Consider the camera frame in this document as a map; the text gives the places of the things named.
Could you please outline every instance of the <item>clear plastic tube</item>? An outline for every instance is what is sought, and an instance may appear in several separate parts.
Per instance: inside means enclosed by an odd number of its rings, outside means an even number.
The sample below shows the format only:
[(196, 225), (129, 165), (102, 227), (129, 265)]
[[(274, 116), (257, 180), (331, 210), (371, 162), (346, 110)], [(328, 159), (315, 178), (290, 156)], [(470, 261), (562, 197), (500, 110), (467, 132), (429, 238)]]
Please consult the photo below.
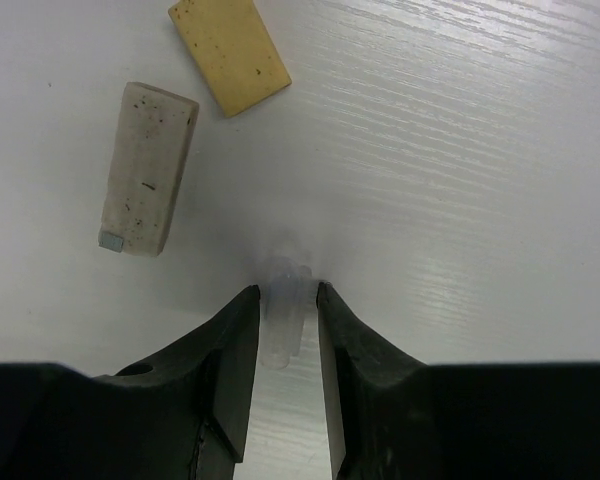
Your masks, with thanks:
[(273, 369), (300, 353), (311, 269), (288, 257), (270, 258), (265, 267), (260, 363)]
[(291, 357), (291, 331), (295, 330), (292, 323), (297, 318), (296, 302), (302, 282), (298, 266), (289, 258), (273, 257), (267, 263), (260, 362), (282, 369)]

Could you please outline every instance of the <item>gray eraser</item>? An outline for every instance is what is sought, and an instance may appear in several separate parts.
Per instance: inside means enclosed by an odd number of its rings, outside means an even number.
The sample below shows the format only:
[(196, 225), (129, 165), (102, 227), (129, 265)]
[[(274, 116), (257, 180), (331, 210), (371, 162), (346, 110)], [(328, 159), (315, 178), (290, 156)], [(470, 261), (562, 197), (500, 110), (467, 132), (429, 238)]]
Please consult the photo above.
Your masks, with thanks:
[(198, 108), (179, 95), (127, 83), (102, 210), (101, 247), (152, 257), (162, 252)]

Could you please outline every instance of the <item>white surface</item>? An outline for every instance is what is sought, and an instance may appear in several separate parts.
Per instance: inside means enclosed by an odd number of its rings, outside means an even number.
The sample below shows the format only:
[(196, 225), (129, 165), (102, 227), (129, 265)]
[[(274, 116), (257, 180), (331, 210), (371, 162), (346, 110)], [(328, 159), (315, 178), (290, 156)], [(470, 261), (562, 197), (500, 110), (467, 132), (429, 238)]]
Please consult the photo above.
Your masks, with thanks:
[[(260, 0), (294, 79), (225, 120), (168, 0), (0, 2), (0, 361), (113, 372), (280, 236), (428, 362), (600, 358), (600, 0)], [(120, 96), (201, 103), (157, 259), (97, 246)], [(315, 321), (237, 479), (329, 476)]]

